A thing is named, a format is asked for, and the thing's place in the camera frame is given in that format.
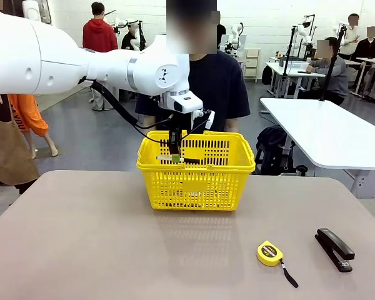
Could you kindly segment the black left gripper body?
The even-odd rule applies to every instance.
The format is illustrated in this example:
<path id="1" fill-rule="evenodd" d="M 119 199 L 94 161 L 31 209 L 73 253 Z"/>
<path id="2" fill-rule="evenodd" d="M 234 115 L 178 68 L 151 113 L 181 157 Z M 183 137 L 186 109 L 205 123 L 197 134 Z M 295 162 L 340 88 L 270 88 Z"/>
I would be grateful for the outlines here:
<path id="1" fill-rule="evenodd" d="M 169 126 L 168 149 L 170 154 L 181 153 L 182 129 L 178 124 Z"/>

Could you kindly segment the yellow plastic shopping basket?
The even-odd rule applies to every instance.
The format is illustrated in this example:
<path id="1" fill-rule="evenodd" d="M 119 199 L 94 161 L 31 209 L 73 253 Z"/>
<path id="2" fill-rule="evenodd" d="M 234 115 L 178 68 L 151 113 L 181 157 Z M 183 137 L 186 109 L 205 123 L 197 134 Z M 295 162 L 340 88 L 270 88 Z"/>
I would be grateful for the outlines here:
<path id="1" fill-rule="evenodd" d="M 151 131 L 137 153 L 153 209 L 234 211 L 249 175 L 254 153 L 242 134 L 183 132 L 181 157 L 200 164 L 161 164 L 157 156 L 171 157 L 168 132 Z"/>

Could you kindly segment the person in navy t-shirt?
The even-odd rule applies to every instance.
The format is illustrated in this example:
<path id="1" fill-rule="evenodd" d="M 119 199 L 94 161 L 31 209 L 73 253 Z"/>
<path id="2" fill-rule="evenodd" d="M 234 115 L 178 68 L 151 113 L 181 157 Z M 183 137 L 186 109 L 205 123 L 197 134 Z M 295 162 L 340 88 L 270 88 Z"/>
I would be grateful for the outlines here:
<path id="1" fill-rule="evenodd" d="M 239 63 L 217 49 L 217 0 L 166 0 L 167 32 L 186 43 L 190 90 L 215 112 L 211 131 L 225 132 L 227 119 L 250 115 Z"/>

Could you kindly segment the person in black jacket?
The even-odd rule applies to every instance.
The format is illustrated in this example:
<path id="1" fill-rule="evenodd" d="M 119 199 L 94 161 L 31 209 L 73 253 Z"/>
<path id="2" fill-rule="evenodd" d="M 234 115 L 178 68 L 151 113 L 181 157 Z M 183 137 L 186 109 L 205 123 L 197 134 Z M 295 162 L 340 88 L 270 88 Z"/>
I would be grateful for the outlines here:
<path id="1" fill-rule="evenodd" d="M 138 35 L 138 25 L 136 23 L 127 25 L 128 33 L 123 37 L 121 49 L 138 51 L 140 40 Z"/>

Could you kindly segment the person in red hoodie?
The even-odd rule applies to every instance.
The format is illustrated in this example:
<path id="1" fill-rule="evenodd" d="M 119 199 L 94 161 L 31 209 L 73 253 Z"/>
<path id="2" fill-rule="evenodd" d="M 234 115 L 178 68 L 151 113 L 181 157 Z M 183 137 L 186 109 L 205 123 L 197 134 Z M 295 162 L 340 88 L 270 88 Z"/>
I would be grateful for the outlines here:
<path id="1" fill-rule="evenodd" d="M 107 53 L 118 49 L 114 29 L 104 20 L 105 7 L 101 2 L 91 4 L 93 18 L 84 26 L 82 46 L 99 53 Z M 92 110 L 109 111 L 113 107 L 96 90 L 92 90 Z"/>

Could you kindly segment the person in orange trousers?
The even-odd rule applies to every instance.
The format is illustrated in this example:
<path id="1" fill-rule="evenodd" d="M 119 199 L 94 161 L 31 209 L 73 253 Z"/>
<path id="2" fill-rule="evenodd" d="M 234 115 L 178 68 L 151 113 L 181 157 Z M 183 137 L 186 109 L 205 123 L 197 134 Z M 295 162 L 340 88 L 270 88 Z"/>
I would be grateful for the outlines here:
<path id="1" fill-rule="evenodd" d="M 49 135 L 49 126 L 41 116 L 35 96 L 28 94 L 8 94 L 7 96 L 12 116 L 28 144 L 32 159 L 36 157 L 36 147 L 31 131 L 45 140 L 51 156 L 56 157 L 58 149 Z"/>

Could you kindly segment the seated person in grey sweater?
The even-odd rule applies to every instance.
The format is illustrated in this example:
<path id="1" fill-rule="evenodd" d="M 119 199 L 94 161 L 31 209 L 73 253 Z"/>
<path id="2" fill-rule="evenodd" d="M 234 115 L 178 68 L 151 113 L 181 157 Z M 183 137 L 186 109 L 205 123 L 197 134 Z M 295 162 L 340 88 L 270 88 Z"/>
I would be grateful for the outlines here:
<path id="1" fill-rule="evenodd" d="M 339 49 L 340 43 L 335 37 L 327 37 L 325 41 L 328 41 L 328 48 L 322 47 L 321 54 L 316 54 L 317 59 L 315 61 L 309 61 L 306 71 L 310 73 L 324 74 L 328 76 L 329 67 L 332 63 L 334 53 Z M 311 89 L 303 94 L 304 99 L 317 99 L 323 94 L 323 89 L 326 83 L 326 78 L 319 79 L 318 90 Z M 324 94 L 325 100 L 328 100 L 338 106 L 340 106 L 346 96 L 348 95 L 348 70 L 344 59 L 340 56 L 336 56 L 336 60 L 333 64 L 329 84 L 327 85 L 326 92 Z"/>

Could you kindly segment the standing person in white shirt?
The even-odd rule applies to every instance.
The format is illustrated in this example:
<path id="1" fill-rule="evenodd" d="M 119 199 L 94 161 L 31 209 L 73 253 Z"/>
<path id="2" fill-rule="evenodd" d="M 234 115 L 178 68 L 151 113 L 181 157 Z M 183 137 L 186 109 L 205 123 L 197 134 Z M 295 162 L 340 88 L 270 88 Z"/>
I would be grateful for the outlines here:
<path id="1" fill-rule="evenodd" d="M 345 35 L 341 40 L 339 55 L 345 60 L 351 60 L 351 56 L 354 54 L 359 41 L 359 35 L 357 35 L 359 15 L 352 13 L 348 16 L 347 20 L 348 26 Z"/>

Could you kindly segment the person in black sweater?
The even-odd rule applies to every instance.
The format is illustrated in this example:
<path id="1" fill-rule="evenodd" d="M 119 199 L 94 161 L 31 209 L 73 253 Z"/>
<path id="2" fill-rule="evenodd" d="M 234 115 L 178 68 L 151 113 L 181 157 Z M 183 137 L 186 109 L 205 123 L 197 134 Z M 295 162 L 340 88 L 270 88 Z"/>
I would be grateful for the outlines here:
<path id="1" fill-rule="evenodd" d="M 367 27 L 367 38 L 358 42 L 352 60 L 359 62 L 359 58 L 375 59 L 375 26 Z"/>

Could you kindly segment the black backpack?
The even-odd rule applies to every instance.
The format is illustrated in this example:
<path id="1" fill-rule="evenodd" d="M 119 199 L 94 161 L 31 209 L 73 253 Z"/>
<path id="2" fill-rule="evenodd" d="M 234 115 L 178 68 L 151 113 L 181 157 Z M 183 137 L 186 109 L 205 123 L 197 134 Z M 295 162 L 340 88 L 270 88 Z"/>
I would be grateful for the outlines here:
<path id="1" fill-rule="evenodd" d="M 294 141 L 289 144 L 289 152 L 283 154 L 287 136 L 280 125 L 269 126 L 259 133 L 254 158 L 255 174 L 278 176 L 296 172 L 293 166 L 293 149 L 296 145 Z"/>

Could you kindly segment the white drawer cabinet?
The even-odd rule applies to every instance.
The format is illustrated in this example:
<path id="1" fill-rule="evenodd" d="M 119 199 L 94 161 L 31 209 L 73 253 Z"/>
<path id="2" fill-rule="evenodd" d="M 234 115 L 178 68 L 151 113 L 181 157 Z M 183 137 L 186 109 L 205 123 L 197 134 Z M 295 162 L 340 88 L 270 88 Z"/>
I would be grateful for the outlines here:
<path id="1" fill-rule="evenodd" d="M 261 62 L 260 48 L 246 48 L 244 51 L 244 77 L 254 81 L 258 80 L 258 70 Z"/>

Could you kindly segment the yellow tape measure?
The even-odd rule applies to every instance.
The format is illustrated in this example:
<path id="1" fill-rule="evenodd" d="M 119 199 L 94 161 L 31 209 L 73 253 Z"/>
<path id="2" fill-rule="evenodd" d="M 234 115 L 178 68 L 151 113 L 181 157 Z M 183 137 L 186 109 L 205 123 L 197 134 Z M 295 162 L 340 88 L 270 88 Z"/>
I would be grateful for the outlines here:
<path id="1" fill-rule="evenodd" d="M 296 280 L 289 274 L 285 263 L 283 261 L 283 252 L 272 244 L 270 241 L 264 241 L 257 247 L 257 259 L 263 265 L 268 267 L 281 266 L 284 276 L 287 281 L 294 287 L 298 288 L 299 284 Z"/>

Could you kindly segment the white background desk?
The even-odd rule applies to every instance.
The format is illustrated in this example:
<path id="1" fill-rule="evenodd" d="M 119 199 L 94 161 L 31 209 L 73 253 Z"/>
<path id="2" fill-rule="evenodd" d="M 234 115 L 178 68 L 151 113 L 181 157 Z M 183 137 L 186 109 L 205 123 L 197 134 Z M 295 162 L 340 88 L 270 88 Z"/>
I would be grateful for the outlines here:
<path id="1" fill-rule="evenodd" d="M 313 79 L 325 78 L 324 74 L 306 72 L 298 68 L 288 67 L 286 71 L 278 62 L 267 62 L 266 66 L 272 70 L 271 86 L 267 92 L 275 98 L 287 98 L 289 86 L 296 85 L 293 98 L 297 99 L 300 91 L 308 91 Z"/>

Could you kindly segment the black tripod pole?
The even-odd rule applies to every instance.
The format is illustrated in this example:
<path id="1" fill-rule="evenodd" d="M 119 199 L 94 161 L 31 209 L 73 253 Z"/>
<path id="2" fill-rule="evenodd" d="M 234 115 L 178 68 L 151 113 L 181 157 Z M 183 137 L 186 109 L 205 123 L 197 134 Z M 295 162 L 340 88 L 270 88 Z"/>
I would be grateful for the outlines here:
<path id="1" fill-rule="evenodd" d="M 339 28 L 340 28 L 340 30 L 339 30 L 339 33 L 338 33 L 337 46 L 334 50 L 332 50 L 331 62 L 329 63 L 328 73 L 327 73 L 327 76 L 326 76 L 326 80 L 324 82 L 324 87 L 323 87 L 323 90 L 322 90 L 321 97 L 319 98 L 320 101 L 325 101 L 326 92 L 328 90 L 329 82 L 330 82 L 331 77 L 332 77 L 333 67 L 334 67 L 334 64 L 335 64 L 337 56 L 338 56 L 338 50 L 341 46 L 341 40 L 342 40 L 343 36 L 345 35 L 345 33 L 347 31 L 347 27 L 343 23 L 340 24 Z"/>
<path id="2" fill-rule="evenodd" d="M 284 72 L 282 74 L 282 85 L 284 87 L 283 98 L 286 98 L 288 96 L 288 89 L 289 89 L 288 64 L 289 64 L 289 59 L 291 58 L 291 56 L 293 55 L 293 52 L 294 52 L 294 45 L 296 43 L 297 31 L 298 31 L 298 25 L 292 26 L 292 28 L 291 28 L 291 38 L 290 38 L 290 42 L 289 42 L 289 45 L 288 45 L 288 48 L 287 48 L 287 53 L 286 53 Z"/>

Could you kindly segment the large white table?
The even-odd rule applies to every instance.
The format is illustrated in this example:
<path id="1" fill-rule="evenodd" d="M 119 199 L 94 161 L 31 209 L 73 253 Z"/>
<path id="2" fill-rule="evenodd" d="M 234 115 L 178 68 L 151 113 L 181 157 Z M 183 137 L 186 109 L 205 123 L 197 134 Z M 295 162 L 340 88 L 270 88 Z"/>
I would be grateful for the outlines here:
<path id="1" fill-rule="evenodd" d="M 375 126 L 330 101 L 264 98 L 261 104 L 317 167 L 355 171 L 351 192 L 375 199 Z"/>

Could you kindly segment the black stapler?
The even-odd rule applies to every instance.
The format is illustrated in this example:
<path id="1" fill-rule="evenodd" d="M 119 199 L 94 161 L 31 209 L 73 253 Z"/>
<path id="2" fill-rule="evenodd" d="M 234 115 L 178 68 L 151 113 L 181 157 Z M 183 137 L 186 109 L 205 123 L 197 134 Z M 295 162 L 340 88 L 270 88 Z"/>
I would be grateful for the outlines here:
<path id="1" fill-rule="evenodd" d="M 328 228 L 319 228 L 314 236 L 340 273 L 350 273 L 354 251 Z"/>

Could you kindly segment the white tower air conditioner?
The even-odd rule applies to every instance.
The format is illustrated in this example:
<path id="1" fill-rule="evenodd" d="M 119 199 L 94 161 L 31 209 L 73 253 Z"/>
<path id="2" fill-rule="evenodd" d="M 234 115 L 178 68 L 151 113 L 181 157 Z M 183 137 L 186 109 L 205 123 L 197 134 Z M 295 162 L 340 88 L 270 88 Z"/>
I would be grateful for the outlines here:
<path id="1" fill-rule="evenodd" d="M 23 0 L 22 11 L 27 19 L 44 24 L 52 23 L 48 0 Z"/>

